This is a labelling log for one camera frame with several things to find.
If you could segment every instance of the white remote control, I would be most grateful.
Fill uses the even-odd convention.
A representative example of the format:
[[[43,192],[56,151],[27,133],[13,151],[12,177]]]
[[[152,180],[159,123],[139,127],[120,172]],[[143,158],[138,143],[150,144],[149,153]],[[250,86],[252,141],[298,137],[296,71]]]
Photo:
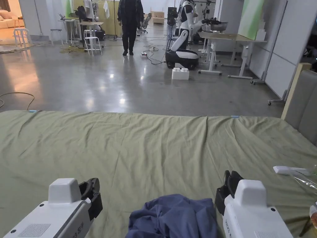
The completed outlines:
[[[281,174],[281,175],[297,175],[301,173],[303,175],[310,176],[310,172],[304,168],[294,168],[294,167],[288,167],[288,166],[274,166],[273,169],[277,174]]]

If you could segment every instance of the speaker grille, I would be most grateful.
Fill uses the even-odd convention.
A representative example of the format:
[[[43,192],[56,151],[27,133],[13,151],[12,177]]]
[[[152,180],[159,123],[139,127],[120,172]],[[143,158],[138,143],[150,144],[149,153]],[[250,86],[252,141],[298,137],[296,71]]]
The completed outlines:
[[[273,232],[254,231],[256,238],[279,238],[279,235]]]
[[[30,224],[19,237],[40,237],[51,224]]]

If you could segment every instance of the wooden tabletop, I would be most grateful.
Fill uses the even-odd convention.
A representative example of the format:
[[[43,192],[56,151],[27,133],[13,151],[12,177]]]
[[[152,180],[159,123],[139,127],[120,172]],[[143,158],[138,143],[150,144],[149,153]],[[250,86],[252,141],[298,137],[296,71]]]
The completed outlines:
[[[80,22],[79,24],[83,26],[92,26],[92,25],[102,25],[103,22]]]
[[[225,33],[213,33],[213,32],[199,32],[201,38],[207,39],[220,39],[220,40],[235,40],[235,41],[246,41],[246,42],[267,42],[267,41],[255,41],[239,34],[225,34]]]

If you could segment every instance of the sofa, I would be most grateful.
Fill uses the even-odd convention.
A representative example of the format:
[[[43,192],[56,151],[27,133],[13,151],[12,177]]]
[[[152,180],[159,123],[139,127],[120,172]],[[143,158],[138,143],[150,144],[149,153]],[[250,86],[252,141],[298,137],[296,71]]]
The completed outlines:
[[[19,17],[14,15],[13,12],[0,10],[0,29],[7,29],[19,26],[24,26],[23,20],[19,20]]]

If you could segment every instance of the bed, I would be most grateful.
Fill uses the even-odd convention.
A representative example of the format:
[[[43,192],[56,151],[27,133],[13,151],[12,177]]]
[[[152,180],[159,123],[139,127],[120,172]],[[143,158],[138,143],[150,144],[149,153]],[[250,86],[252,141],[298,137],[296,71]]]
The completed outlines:
[[[87,237],[124,237],[130,213],[162,195],[214,199],[227,169],[264,183],[294,237],[316,200],[272,169],[317,164],[317,147],[278,118],[7,111],[0,122],[0,235],[64,177],[100,179],[104,209]]]

